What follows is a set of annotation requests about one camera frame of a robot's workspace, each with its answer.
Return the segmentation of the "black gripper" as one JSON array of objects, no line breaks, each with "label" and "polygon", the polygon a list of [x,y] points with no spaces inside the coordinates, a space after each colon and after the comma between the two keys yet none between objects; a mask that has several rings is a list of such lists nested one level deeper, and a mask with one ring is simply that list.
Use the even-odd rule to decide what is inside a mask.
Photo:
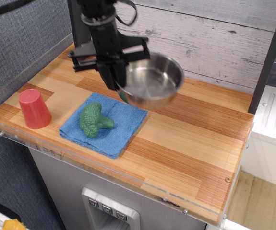
[{"label": "black gripper", "polygon": [[97,69],[110,90],[116,90],[111,67],[115,63],[116,82],[120,87],[126,86],[126,65],[128,62],[149,58],[148,38],[127,36],[117,29],[114,18],[103,21],[90,21],[84,18],[91,41],[69,51],[68,57],[73,61],[75,71]]}]

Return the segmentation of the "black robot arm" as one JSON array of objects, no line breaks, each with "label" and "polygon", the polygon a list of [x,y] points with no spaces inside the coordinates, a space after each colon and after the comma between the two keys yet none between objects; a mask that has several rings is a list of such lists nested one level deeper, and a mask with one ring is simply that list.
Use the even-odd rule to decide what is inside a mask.
[{"label": "black robot arm", "polygon": [[80,0],[81,20],[91,40],[68,53],[75,71],[95,69],[110,90],[126,86],[126,67],[130,62],[150,57],[148,38],[127,36],[117,29],[114,0]]}]

